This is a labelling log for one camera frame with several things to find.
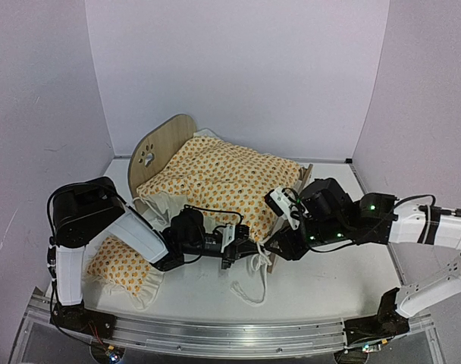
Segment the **duck print small pillow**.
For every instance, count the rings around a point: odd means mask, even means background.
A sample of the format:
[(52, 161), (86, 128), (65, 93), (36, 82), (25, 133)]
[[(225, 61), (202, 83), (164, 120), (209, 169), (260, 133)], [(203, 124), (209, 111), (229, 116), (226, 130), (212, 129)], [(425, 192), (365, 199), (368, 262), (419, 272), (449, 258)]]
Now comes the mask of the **duck print small pillow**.
[(85, 265), (83, 280), (96, 282), (104, 292), (125, 293), (137, 310), (154, 303), (164, 273), (152, 267), (135, 249), (108, 235)]

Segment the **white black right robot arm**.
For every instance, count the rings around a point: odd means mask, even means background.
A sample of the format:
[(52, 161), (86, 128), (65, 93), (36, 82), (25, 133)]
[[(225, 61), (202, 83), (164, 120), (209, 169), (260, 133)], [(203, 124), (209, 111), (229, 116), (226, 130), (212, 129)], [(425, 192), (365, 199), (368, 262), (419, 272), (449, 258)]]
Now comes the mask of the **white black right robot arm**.
[(335, 253), (366, 244), (439, 246), (457, 257), (431, 276), (395, 287), (381, 296), (374, 315), (343, 323), (349, 349), (379, 345), (409, 332), (409, 320), (421, 311), (461, 293), (461, 209), (446, 209), (422, 196), (398, 199), (367, 193), (353, 201), (334, 179), (317, 179), (302, 192), (276, 187), (265, 203), (285, 224), (265, 243), (267, 251), (287, 261), (308, 252)]

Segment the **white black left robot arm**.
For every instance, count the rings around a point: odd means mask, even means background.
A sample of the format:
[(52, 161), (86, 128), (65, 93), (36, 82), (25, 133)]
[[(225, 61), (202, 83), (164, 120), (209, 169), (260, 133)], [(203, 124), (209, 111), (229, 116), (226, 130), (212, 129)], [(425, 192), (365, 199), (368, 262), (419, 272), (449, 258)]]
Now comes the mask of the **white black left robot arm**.
[(224, 211), (224, 217), (234, 217), (236, 222), (208, 233), (206, 212), (184, 206), (159, 232), (124, 200), (108, 177), (58, 188), (46, 203), (52, 232), (47, 252), (52, 276), (51, 324), (65, 335), (112, 336), (115, 316), (85, 307), (85, 274), (138, 297), (153, 295), (157, 289), (146, 277), (151, 268), (170, 271), (209, 256), (219, 258), (221, 268), (227, 269), (239, 259), (261, 253), (241, 214)]

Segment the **wooden striped pet bed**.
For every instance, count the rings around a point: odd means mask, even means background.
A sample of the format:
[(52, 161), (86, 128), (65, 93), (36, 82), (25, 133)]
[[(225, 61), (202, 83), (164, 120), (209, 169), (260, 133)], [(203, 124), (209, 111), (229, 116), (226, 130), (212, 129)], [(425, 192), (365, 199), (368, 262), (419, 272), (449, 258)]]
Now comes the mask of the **wooden striped pet bed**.
[[(176, 151), (177, 147), (182, 146), (195, 135), (198, 135), (195, 121), (188, 115), (175, 115), (143, 137), (131, 156), (128, 170), (128, 183), (131, 195), (140, 213), (151, 212), (156, 216), (157, 221), (162, 223), (162, 226), (159, 228), (160, 232), (169, 226), (171, 219), (168, 222), (162, 221), (147, 205), (139, 201), (136, 197), (136, 184), (142, 182), (144, 178), (152, 177), (161, 171), (164, 162), (169, 160), (171, 152)], [(295, 190), (298, 186), (304, 185), (307, 174), (310, 171), (309, 168), (301, 167), (300, 181), (296, 187), (288, 188)], [(177, 208), (177, 214), (184, 206)], [(206, 232), (211, 233), (217, 226), (212, 227), (205, 221), (204, 217), (204, 227)]]

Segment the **duck print mattress cushion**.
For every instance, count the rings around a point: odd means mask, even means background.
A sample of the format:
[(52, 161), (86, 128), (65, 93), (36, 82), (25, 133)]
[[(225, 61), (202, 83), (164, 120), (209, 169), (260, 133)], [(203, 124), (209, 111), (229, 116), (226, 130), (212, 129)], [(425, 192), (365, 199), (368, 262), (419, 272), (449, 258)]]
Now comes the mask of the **duck print mattress cushion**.
[[(276, 187), (296, 187), (300, 179), (294, 161), (203, 134), (177, 147), (161, 171), (137, 183), (136, 197), (165, 222), (184, 205), (201, 208), (212, 227), (242, 222), (251, 243), (264, 247), (278, 219), (265, 195)], [(266, 279), (271, 264), (269, 257), (255, 256), (248, 269)]]

